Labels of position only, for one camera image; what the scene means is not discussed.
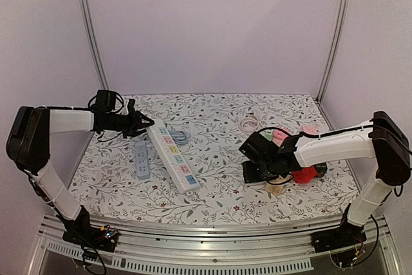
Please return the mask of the pink plug adapter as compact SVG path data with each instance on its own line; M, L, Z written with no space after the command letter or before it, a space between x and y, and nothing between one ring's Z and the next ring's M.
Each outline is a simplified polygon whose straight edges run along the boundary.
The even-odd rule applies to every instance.
M272 141L277 146L280 146L284 139L290 136L290 133L282 128L273 129L273 138Z

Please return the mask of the dark green cube socket adapter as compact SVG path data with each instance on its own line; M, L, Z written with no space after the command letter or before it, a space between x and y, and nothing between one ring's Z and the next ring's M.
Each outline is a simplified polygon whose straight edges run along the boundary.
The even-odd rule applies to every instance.
M314 165L314 168L316 171L317 178L322 178L328 171L327 163L321 163L321 164Z

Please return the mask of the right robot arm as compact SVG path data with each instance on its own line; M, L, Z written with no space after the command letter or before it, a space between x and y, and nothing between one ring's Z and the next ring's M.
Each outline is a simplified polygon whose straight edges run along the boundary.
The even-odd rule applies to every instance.
M327 162L360 158L376 161L377 166L358 197L345 208L339 226L311 235L316 252L365 241L363 229L368 219L394 188L411 177L409 141L384 111L376 111L371 120L350 128L288 135L280 146L255 131L239 151L248 159L243 163L247 183L274 180Z

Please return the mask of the beige cube socket adapter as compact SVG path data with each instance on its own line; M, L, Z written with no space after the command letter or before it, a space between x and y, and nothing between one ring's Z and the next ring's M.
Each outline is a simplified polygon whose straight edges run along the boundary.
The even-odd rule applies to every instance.
M272 195L279 196L283 193L285 185L286 185L285 182L275 183L275 184L266 182L265 191Z

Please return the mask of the long white power strip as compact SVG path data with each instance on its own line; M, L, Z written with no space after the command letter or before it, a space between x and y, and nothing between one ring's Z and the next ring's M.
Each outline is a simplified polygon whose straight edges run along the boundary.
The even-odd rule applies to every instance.
M164 122L155 119L147 133L178 192L185 194L197 190L200 184Z

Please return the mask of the green usb plug adapter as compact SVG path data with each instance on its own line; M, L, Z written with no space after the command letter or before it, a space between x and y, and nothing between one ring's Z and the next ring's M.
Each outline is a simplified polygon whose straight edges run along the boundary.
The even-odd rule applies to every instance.
M274 137L273 134L274 134L273 129L267 129L261 132L261 135L264 136L269 141L273 141L273 137Z

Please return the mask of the red cube socket adapter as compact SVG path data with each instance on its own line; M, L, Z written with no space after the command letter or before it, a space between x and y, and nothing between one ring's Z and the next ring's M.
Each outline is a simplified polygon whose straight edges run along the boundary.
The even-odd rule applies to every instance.
M292 171L292 176L294 178L294 182L297 184L307 184L315 178L317 172L315 167L305 167L299 171Z

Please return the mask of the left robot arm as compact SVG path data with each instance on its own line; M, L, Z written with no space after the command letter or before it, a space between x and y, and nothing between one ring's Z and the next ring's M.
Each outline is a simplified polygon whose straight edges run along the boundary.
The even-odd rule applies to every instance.
M86 208L70 194L51 161L50 137L70 132L119 132L137 137L154 125L154 120L128 107L119 114L106 108L50 108L22 106L6 143L6 153L18 170L28 176L34 191L64 224L66 242L90 249L114 252L118 232L111 227L97 228Z

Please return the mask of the pink cube socket adapter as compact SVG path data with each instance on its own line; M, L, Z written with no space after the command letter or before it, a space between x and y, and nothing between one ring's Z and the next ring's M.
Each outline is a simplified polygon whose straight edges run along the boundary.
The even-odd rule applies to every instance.
M303 124L301 126L301 131L304 133L307 133L309 135L318 135L319 134L319 129L311 124Z

